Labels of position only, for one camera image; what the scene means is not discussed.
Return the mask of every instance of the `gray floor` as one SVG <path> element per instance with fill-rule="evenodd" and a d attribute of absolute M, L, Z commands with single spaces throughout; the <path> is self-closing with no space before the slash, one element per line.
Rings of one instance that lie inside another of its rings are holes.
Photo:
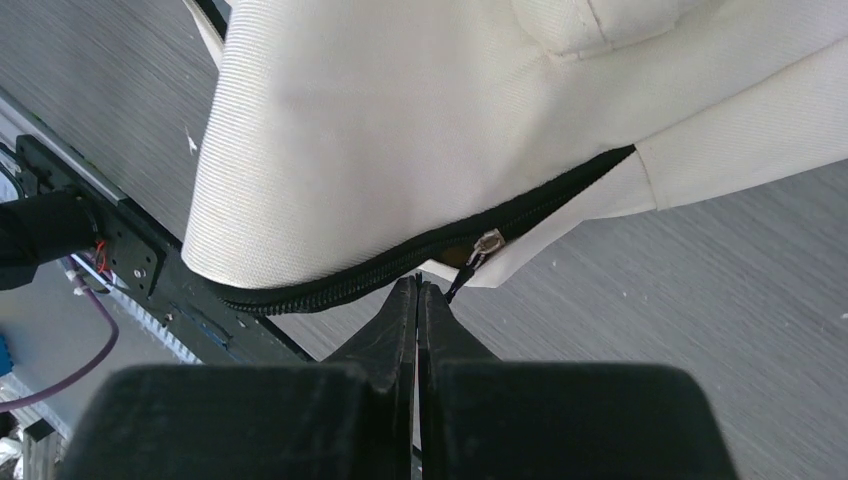
<path fill-rule="evenodd" d="M 15 376 L 32 391 L 43 390 L 85 365 L 109 338 L 105 321 L 73 290 L 58 263 L 51 263 L 38 270 L 32 284 L 0 292 L 0 333 L 9 341 Z M 117 302 L 100 299 L 118 323 L 118 343 L 91 373 L 46 401 L 71 429 L 112 373 L 144 363 L 178 363 Z"/>
<path fill-rule="evenodd" d="M 182 236 L 215 72 L 178 0 L 10 0 L 0 85 Z M 590 222 L 455 312 L 498 355 L 691 371 L 750 479 L 848 479 L 848 162 Z M 275 319 L 318 357 L 385 292 Z"/>

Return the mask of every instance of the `black zipper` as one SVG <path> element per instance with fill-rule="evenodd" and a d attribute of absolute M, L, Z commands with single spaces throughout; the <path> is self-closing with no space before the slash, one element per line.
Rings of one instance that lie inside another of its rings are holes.
<path fill-rule="evenodd" d="M 188 0 L 200 9 L 203 14 L 203 19 L 211 26 L 223 42 L 227 38 L 227 19 L 221 14 L 221 10 L 215 5 L 213 0 Z"/>
<path fill-rule="evenodd" d="M 630 145 L 602 153 L 501 205 L 425 232 L 364 263 L 318 280 L 269 289 L 209 281 L 210 288 L 229 307 L 254 315 L 320 312 L 384 287 L 448 248 L 474 245 L 474 253 L 446 294 L 452 298 L 492 254 L 530 231 L 635 150 Z"/>

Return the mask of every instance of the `red wire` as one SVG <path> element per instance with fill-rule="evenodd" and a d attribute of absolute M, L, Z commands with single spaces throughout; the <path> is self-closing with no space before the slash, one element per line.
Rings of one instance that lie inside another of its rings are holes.
<path fill-rule="evenodd" d="M 109 269 L 109 265 L 106 263 L 106 252 L 104 251 L 105 246 L 105 240 L 97 242 L 97 250 L 95 251 L 94 256 L 96 260 L 100 260 L 99 264 L 97 265 L 97 273 L 103 273 Z"/>

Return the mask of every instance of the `cable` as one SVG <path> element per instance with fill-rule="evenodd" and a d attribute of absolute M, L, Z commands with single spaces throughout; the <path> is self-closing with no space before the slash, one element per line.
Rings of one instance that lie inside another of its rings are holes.
<path fill-rule="evenodd" d="M 0 143 L 0 152 L 5 154 L 10 159 L 15 158 L 15 152 L 9 149 L 5 143 Z M 24 198 L 24 189 L 21 187 L 21 184 L 18 183 L 18 180 L 12 175 L 12 172 L 6 170 L 6 167 L 0 162 L 0 172 L 12 183 L 12 186 L 15 188 L 15 192 L 18 194 L 18 199 Z"/>
<path fill-rule="evenodd" d="M 103 273 L 109 268 L 109 263 L 106 261 L 106 241 L 100 240 L 97 242 L 97 250 L 95 250 L 94 259 L 97 264 L 97 273 Z"/>
<path fill-rule="evenodd" d="M 71 255 L 71 258 L 77 262 L 77 265 L 83 268 L 91 278 L 97 280 L 98 283 L 106 287 L 107 289 L 112 289 L 115 287 L 115 275 L 112 273 L 112 270 L 107 268 L 103 271 L 103 273 L 98 273 L 97 268 L 94 266 L 97 264 L 97 261 L 88 253 L 80 252 Z"/>
<path fill-rule="evenodd" d="M 118 324 L 115 322 L 115 319 L 112 318 L 112 315 L 106 310 L 106 307 L 100 303 L 100 300 L 94 295 L 94 292 L 91 291 L 90 288 L 85 284 L 82 278 L 80 278 L 77 273 L 77 268 L 79 265 L 70 257 L 66 257 L 62 262 L 65 265 L 67 272 L 69 272 L 69 277 L 72 275 L 72 281 L 76 288 L 79 288 L 83 291 L 85 296 L 91 301 L 91 304 L 94 305 L 94 308 L 100 313 L 100 316 L 109 324 L 109 328 L 111 329 L 111 333 L 109 335 L 109 340 L 106 341 L 106 345 L 97 352 L 97 355 L 94 356 L 88 363 L 82 366 L 76 372 L 70 374 L 64 380 L 59 383 L 53 385 L 52 387 L 47 387 L 44 390 L 34 393 L 28 397 L 19 398 L 17 400 L 12 400 L 11 402 L 3 402 L 0 403 L 0 413 L 8 412 L 10 410 L 15 410 L 18 408 L 28 407 L 34 403 L 38 403 L 46 398 L 49 398 L 62 390 L 70 387 L 74 383 L 76 383 L 79 379 L 86 376 L 89 372 L 94 370 L 95 367 L 100 365 L 103 359 L 106 358 L 107 355 L 115 348 L 115 344 L 118 343 Z"/>

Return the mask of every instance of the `metal zipper slider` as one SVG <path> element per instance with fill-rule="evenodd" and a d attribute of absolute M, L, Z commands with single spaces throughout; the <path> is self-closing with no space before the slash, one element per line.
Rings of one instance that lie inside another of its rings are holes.
<path fill-rule="evenodd" d="M 465 266 L 459 269 L 459 272 L 456 273 L 456 278 L 454 278 L 450 288 L 447 292 L 445 292 L 445 300 L 450 303 L 453 300 L 453 297 L 456 296 L 456 292 L 458 292 L 463 285 L 471 280 L 471 277 L 477 273 L 477 269 L 486 263 L 489 256 L 503 248 L 505 245 L 506 240 L 504 240 L 503 235 L 501 235 L 501 232 L 497 228 L 489 230 L 484 233 L 482 237 L 478 238 L 477 241 L 474 242 L 474 251 L 471 253 L 471 256 L 468 257 L 468 261 L 465 262 Z"/>

